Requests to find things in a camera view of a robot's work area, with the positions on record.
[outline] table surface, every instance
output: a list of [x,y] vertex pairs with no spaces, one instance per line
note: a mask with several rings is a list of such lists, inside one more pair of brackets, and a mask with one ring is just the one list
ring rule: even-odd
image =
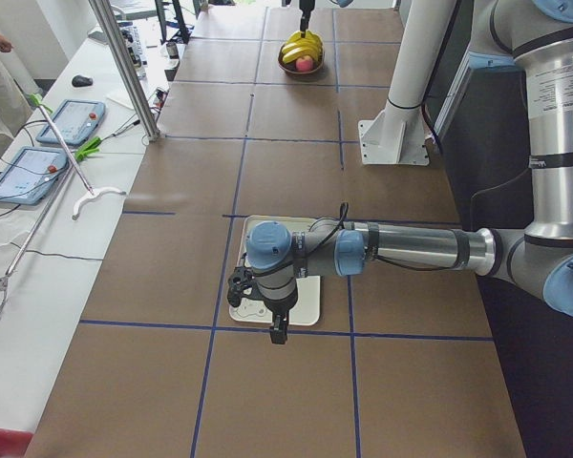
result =
[[[159,49],[147,50],[147,77],[141,81],[150,96],[156,87],[167,88]],[[84,73],[93,86],[74,88],[75,74]],[[110,49],[86,40],[45,97],[45,103],[57,107],[65,98],[99,100],[106,103],[106,115],[95,132],[105,137],[128,119],[133,110],[107,98],[127,93],[118,74]],[[31,119],[40,119],[35,111]],[[29,128],[32,136],[43,124]],[[100,152],[81,163],[87,179],[95,187],[116,186],[129,191],[146,144],[140,125],[124,135],[102,143]],[[12,158],[21,147],[30,145],[22,132],[4,155]],[[6,164],[0,161],[0,171]],[[63,254],[90,260],[66,259],[27,253],[9,281],[8,301],[0,321],[0,427],[34,431],[49,398],[53,382],[73,335],[80,312],[96,278],[117,225],[123,196],[105,195],[82,207],[77,221],[72,220],[74,203],[85,189],[78,177],[70,178],[62,189],[31,250]],[[22,206],[0,218],[0,277],[11,264],[18,248],[42,211],[44,201]],[[0,203],[0,214],[12,208]]]

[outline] brown tile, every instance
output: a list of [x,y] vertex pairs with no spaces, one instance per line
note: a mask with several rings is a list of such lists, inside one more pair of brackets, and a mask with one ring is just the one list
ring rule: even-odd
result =
[[401,41],[403,24],[394,10],[335,11],[335,36],[337,41],[364,41],[393,43]]
[[26,456],[188,455],[209,334],[81,324]]
[[333,46],[325,46],[323,68],[314,74],[291,75],[278,65],[278,53],[282,43],[264,41],[257,82],[274,84],[322,84],[335,85],[335,51]]
[[228,222],[122,215],[82,317],[211,325]]
[[343,200],[341,176],[337,143],[249,141],[236,213],[335,216]]
[[337,92],[320,86],[256,86],[249,136],[339,140]]
[[192,39],[175,80],[252,83],[259,47],[258,41]]
[[[230,327],[255,327],[267,329],[268,324],[237,322],[229,316],[229,304],[227,303],[226,279],[233,273],[238,262],[240,239],[244,230],[244,219],[234,220],[229,244],[229,255],[225,270],[225,284],[219,310],[219,326]],[[350,331],[350,314],[348,304],[348,285],[346,279],[338,277],[325,277],[321,279],[321,316],[318,323],[312,326],[291,325],[289,329],[322,330],[322,331]]]
[[342,139],[359,141],[359,121],[375,119],[384,110],[388,95],[389,88],[340,88]]
[[161,138],[149,145],[125,211],[231,213],[243,140]]
[[248,84],[172,83],[159,128],[172,136],[242,137],[251,96]]
[[380,261],[352,278],[358,332],[491,336],[472,272],[413,272]]
[[361,450],[523,457],[491,342],[356,339]]
[[265,8],[210,6],[196,21],[195,38],[259,40],[263,33]]
[[[299,30],[302,11],[299,2],[293,2],[288,8],[271,8],[265,24],[264,40],[285,42]],[[323,43],[333,41],[333,14],[331,10],[316,9],[309,20],[309,29],[319,35]]]
[[337,80],[340,85],[388,87],[398,54],[399,45],[338,43]]
[[219,332],[197,458],[355,456],[350,339]]
[[344,179],[351,219],[458,222],[441,160],[431,164],[363,165],[358,144],[345,144]]

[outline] black mouse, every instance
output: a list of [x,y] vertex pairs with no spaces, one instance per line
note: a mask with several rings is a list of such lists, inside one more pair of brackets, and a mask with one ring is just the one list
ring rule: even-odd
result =
[[91,86],[92,84],[94,84],[94,80],[89,76],[83,76],[82,74],[78,74],[73,78],[73,86],[75,86],[76,88]]

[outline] white tray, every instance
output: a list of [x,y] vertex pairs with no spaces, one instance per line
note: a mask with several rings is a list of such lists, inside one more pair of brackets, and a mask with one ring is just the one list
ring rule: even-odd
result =
[[[245,250],[246,234],[263,221],[279,221],[289,231],[308,231],[315,219],[289,218],[289,217],[262,217],[251,216],[244,221],[244,230],[240,238],[240,251],[238,259]],[[299,300],[288,314],[288,322],[300,326],[312,326],[321,316],[321,278],[306,277],[297,279]],[[271,323],[271,312],[267,310],[262,301],[242,299],[238,308],[229,305],[229,316],[236,322]]]

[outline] white table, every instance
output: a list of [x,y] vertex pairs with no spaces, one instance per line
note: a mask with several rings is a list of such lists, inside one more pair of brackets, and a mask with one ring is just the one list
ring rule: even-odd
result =
[[[158,62],[159,53],[148,50],[148,54],[147,79],[142,81],[147,96],[156,87],[167,88],[168,84]],[[71,80],[78,73],[91,76],[94,85],[73,88]],[[65,98],[104,101],[106,117],[96,131],[103,138],[134,114],[133,110],[106,98],[106,94],[119,90],[125,91],[110,50],[87,40],[44,101],[53,108]],[[36,111],[32,119],[37,118],[41,115]],[[30,127],[32,135],[42,126]],[[147,142],[143,137],[138,125],[124,135],[106,140],[100,152],[81,163],[91,183],[129,191],[145,152]],[[12,158],[29,144],[25,133],[20,134],[4,159]],[[80,218],[74,221],[74,202],[84,191],[77,176],[66,183],[31,249],[83,258],[104,256],[125,197],[102,196],[83,206]],[[43,205],[20,207],[0,218],[0,277],[18,250],[11,242],[21,243]],[[0,204],[0,214],[10,208],[11,204]],[[0,321],[0,428],[35,431],[100,264],[98,260],[67,260],[27,253],[12,275],[8,302]]]

